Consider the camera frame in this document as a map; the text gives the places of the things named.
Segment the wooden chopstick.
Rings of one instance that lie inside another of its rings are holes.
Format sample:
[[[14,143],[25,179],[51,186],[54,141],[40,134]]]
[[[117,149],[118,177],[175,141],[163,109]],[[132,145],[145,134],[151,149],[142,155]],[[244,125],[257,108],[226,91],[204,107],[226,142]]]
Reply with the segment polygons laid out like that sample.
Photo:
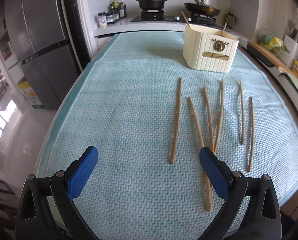
[[[239,91],[240,91],[240,104],[241,104],[241,144],[244,144],[245,140],[245,117],[244,117],[244,100],[243,100],[243,88],[242,81],[239,80]]]
[[[192,110],[192,116],[193,116],[193,120],[194,120],[194,124],[195,124],[195,129],[197,131],[197,137],[198,137],[198,142],[199,142],[199,146],[200,148],[204,147],[204,140],[202,137],[202,132],[201,132],[201,128],[200,128],[200,124],[199,124],[199,119],[194,107],[194,103],[191,97],[188,98],[189,101],[189,105],[191,107]],[[206,210],[208,212],[212,211],[212,199],[211,199],[211,186],[210,186],[210,180],[208,178],[208,176],[206,175],[205,172],[203,172],[203,176],[204,176],[204,182],[205,182],[205,189],[206,189]]]
[[[209,139],[210,139],[210,150],[214,151],[214,140],[213,140],[213,124],[212,124],[212,113],[211,113],[211,107],[210,107],[210,101],[209,96],[207,92],[207,88],[204,87],[202,89],[204,100],[206,104],[206,110],[207,110],[207,118],[208,118],[208,128],[209,128]]]
[[[183,16],[183,18],[184,18],[184,20],[185,20],[185,22],[186,22],[186,25],[187,25],[189,28],[191,28],[190,23],[189,23],[187,17],[185,16],[185,14],[184,14],[184,12],[183,12],[182,10],[181,10],[181,14],[182,14],[182,16]]]
[[[217,151],[220,135],[221,135],[221,126],[222,126],[222,118],[223,118],[223,108],[224,108],[224,80],[221,80],[220,84],[221,95],[220,95],[220,111],[218,116],[218,126],[217,126],[217,134],[216,134],[216,141],[214,143],[214,152]]]
[[[170,158],[169,158],[169,164],[174,163],[175,154],[176,154],[180,116],[181,116],[181,93],[182,93],[182,78],[180,77],[179,82],[178,82],[178,89],[177,89],[175,125],[174,125],[172,151],[171,151]]]
[[[254,107],[253,107],[253,98],[249,98],[249,106],[250,106],[250,128],[251,128],[251,142],[250,142],[250,153],[249,153],[249,161],[248,161],[248,172],[251,172],[252,169],[252,162],[253,162],[253,155],[254,155]]]

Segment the light blue woven table mat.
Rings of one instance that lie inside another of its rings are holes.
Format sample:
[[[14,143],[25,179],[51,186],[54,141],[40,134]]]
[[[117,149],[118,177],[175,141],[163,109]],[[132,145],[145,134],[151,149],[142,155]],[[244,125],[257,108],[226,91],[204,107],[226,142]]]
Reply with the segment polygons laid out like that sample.
[[[298,123],[264,72],[236,52],[227,74],[188,68],[184,33],[140,31],[116,35],[92,60],[59,109],[48,134],[39,177],[66,169],[88,146],[99,160],[74,203],[101,239],[197,239],[221,208],[206,189],[191,97],[205,145],[210,144],[207,88],[216,126],[221,80],[224,108],[217,157],[232,170],[259,178],[271,176],[278,202],[298,190]],[[176,97],[182,78],[181,116],[173,164]],[[245,140],[241,144],[242,81]],[[249,98],[254,107],[254,155]]]

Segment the yellow cardboard box on floor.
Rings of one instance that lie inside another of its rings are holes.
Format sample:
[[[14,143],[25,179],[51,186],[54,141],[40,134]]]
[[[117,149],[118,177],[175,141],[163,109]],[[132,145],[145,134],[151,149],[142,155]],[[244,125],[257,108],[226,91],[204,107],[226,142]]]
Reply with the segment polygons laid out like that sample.
[[[39,100],[38,96],[28,83],[26,77],[22,77],[20,81],[17,83],[17,87],[20,89],[24,97],[28,100],[29,104],[34,108],[34,109],[44,109],[45,107]]]

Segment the wooden cutting board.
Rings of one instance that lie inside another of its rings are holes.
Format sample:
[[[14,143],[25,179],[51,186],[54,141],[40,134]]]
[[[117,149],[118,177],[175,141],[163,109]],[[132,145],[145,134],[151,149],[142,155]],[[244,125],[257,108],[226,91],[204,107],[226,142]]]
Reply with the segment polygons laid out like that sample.
[[[263,46],[248,40],[248,45],[250,45],[253,49],[255,49],[257,52],[261,53],[264,57],[268,59],[275,67],[277,67],[280,71],[293,75],[293,72],[291,72],[291,69],[287,67],[280,59],[279,57],[273,55],[269,50],[264,48]]]

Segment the cream ribbed utensil holder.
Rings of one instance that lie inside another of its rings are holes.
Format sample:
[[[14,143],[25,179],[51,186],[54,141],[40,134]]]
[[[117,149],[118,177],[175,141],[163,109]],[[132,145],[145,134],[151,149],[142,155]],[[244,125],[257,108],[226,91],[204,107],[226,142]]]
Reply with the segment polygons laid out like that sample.
[[[182,55],[194,70],[228,73],[239,41],[222,30],[201,25],[185,26]]]

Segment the yellow snack packet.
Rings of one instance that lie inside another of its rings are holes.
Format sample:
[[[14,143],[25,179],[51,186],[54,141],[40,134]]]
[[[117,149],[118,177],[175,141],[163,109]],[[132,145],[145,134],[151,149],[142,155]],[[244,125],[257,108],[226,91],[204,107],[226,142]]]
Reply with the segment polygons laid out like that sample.
[[[294,59],[292,67],[291,67],[291,71],[293,72],[293,74],[298,77],[298,61],[296,59]]]

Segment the yellow green plastic bag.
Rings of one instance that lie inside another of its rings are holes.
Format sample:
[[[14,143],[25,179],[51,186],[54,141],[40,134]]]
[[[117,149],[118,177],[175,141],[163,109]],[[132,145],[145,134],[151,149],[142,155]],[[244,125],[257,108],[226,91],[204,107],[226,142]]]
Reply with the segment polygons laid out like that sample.
[[[260,42],[260,45],[276,56],[280,55],[283,52],[290,52],[287,46],[284,45],[284,42],[277,37],[264,36],[264,39],[262,42]]]

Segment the wooden spoon in holder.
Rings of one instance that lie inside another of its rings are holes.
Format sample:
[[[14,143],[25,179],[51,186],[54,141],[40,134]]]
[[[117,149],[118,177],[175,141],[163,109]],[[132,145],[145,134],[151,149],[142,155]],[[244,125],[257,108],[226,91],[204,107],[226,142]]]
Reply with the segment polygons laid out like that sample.
[[[220,33],[220,36],[223,36],[223,34],[225,32],[225,29],[226,29],[226,26],[227,26],[227,23],[224,24],[223,29],[222,29],[222,31]]]

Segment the white knife block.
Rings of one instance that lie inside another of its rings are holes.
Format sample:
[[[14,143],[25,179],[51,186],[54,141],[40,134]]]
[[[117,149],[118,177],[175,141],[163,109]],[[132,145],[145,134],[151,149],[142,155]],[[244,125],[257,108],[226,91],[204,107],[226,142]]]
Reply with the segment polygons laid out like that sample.
[[[292,67],[294,59],[298,59],[298,42],[296,41],[297,34],[298,30],[295,28],[290,35],[285,35],[283,47],[279,55],[281,61],[283,61],[289,68]]]

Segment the grey double door refrigerator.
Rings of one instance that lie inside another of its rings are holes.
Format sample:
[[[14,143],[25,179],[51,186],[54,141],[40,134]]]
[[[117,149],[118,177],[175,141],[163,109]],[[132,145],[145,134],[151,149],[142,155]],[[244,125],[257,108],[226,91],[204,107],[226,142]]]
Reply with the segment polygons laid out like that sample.
[[[57,110],[82,72],[64,0],[4,0],[12,49],[45,109]]]

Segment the dark french press jug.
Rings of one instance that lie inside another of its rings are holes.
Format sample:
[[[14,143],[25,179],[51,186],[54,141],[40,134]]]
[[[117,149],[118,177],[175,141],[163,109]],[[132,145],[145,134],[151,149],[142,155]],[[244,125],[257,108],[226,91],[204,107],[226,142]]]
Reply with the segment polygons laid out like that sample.
[[[227,12],[225,15],[224,23],[227,24],[228,28],[233,29],[237,24],[237,17],[231,12]]]

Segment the wooden chopstick in holder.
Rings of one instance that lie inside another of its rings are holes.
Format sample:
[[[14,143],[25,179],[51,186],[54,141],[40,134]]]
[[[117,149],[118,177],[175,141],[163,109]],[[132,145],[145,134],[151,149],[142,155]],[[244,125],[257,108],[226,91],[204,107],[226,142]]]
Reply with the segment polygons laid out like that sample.
[[[182,10],[181,10],[181,14],[182,14],[182,16],[183,16],[183,18],[184,18],[184,20],[185,20],[185,22],[186,22],[186,25],[187,25],[189,28],[191,28],[190,23],[189,23],[187,17],[185,16],[185,14],[184,14],[184,12],[183,12]]]

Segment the white spice jar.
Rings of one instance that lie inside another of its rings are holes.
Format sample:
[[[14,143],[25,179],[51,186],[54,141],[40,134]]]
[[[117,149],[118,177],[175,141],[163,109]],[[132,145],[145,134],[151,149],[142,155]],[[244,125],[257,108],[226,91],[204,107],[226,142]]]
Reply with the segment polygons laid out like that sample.
[[[107,27],[107,19],[106,13],[101,12],[97,14],[97,23],[99,28],[106,28]]]

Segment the clear spice container rack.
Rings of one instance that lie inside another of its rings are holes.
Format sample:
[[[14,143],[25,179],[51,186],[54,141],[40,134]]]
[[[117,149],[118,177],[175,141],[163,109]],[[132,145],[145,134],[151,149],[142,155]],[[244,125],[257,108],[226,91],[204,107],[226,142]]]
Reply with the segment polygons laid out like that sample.
[[[106,13],[106,21],[108,24],[113,24],[120,20],[120,14],[118,11],[110,11]]]

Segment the black wok with glass lid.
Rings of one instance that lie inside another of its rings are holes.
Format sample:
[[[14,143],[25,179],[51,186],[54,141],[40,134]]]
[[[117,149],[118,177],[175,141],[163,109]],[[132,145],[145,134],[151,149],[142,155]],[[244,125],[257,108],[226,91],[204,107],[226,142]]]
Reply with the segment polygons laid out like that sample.
[[[189,12],[196,15],[216,17],[220,14],[220,10],[206,4],[206,0],[194,0],[194,3],[184,3],[184,6]]]

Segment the black gas stove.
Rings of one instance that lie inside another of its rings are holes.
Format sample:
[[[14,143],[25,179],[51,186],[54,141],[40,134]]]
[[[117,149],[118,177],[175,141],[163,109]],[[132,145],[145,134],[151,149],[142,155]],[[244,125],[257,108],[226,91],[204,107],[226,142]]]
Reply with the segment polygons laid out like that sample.
[[[215,26],[216,19],[210,16],[197,15],[191,13],[191,15],[187,18],[188,23],[193,23],[197,25],[207,25],[207,26]],[[131,22],[148,22],[148,21],[165,21],[165,22],[182,22],[185,23],[185,19],[182,15],[170,16],[165,15],[164,11],[142,11],[140,16],[132,19]]]

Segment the sauce bottles group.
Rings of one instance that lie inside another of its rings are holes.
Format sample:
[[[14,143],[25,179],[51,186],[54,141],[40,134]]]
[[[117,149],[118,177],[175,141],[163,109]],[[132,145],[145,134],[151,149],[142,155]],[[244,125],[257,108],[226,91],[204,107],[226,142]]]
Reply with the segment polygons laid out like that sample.
[[[117,11],[119,13],[120,18],[126,18],[126,5],[124,0],[110,0],[109,2],[109,10],[110,11]]]

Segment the black pot with red lid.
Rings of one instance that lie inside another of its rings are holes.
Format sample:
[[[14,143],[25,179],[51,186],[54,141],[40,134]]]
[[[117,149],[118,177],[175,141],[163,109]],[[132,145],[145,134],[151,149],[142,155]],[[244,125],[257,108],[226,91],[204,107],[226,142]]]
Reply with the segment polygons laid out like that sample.
[[[161,11],[164,9],[165,2],[167,0],[137,0],[139,3],[139,7],[141,10],[150,11],[150,10],[157,10]]]

